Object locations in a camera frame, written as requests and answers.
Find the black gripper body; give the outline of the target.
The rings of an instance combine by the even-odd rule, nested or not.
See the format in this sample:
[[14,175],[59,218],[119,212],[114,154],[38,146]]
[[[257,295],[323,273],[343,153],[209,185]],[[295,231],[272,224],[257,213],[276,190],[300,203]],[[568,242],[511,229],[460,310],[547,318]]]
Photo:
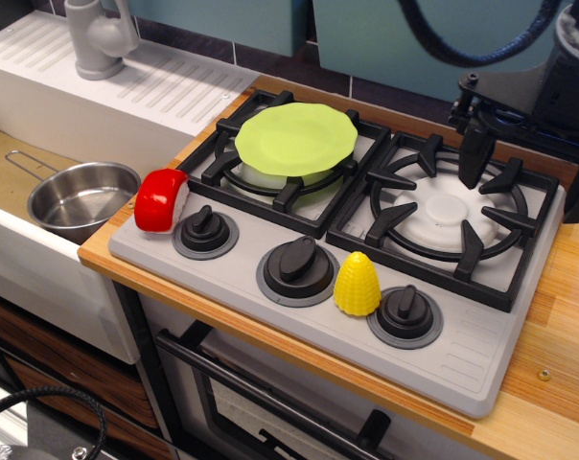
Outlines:
[[521,72],[470,72],[450,123],[479,121],[498,139],[531,149],[579,149],[579,67],[541,64]]

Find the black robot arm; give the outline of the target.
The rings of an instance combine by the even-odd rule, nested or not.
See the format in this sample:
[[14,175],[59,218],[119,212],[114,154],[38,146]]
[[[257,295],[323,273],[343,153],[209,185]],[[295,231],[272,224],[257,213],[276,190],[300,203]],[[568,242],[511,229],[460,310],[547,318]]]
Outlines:
[[[579,165],[579,1],[556,19],[554,46],[541,65],[512,73],[469,73],[451,121],[463,139],[459,178],[476,186],[496,143],[537,150]],[[579,223],[579,173],[567,193],[566,223]]]

